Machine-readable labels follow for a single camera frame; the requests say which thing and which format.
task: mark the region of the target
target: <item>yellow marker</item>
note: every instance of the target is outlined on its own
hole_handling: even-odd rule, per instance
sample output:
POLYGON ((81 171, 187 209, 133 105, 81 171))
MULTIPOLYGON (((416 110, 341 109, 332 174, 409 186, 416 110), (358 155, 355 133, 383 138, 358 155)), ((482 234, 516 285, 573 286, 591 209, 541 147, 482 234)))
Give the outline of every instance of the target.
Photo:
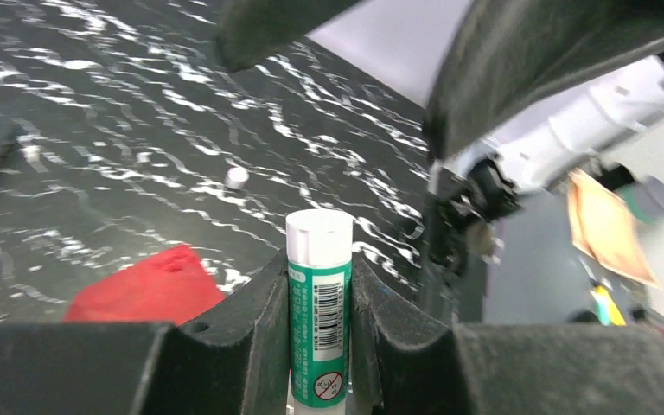
POLYGON ((603 304, 607 308, 607 316, 609 316, 610 322, 616 326, 624 326, 627 324, 623 313, 620 312, 620 309, 617 308, 617 304, 612 300, 610 292, 603 286, 598 286, 592 291, 592 294, 596 298, 597 302, 600 305, 603 304))

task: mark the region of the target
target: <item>table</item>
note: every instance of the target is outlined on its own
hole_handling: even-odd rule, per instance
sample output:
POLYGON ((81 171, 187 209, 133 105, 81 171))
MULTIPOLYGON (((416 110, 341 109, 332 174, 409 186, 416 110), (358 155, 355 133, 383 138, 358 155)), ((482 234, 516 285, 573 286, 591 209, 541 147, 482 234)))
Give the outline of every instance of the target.
POLYGON ((0 322, 190 244, 231 293, 284 246, 284 217, 338 208, 410 296, 426 183, 420 109, 309 42, 225 73, 220 0, 1 0, 0 322), (223 190, 232 166, 251 177, 223 190))

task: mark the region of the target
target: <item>glue stick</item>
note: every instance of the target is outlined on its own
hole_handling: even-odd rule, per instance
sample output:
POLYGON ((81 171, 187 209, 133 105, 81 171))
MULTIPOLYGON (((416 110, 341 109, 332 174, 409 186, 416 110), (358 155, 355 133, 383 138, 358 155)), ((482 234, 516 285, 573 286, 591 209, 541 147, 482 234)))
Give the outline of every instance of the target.
POLYGON ((295 415, 345 413, 352 243, 353 217, 344 212, 286 217, 295 415))

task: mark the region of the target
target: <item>prohibition symbol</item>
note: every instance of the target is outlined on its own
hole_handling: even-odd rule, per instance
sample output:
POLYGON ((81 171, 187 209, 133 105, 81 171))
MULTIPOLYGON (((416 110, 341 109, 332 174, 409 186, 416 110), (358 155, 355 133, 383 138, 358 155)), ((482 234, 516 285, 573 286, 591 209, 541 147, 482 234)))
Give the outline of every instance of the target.
POLYGON ((342 391, 342 373, 330 372, 316 378, 314 394, 321 400, 332 400, 342 391))

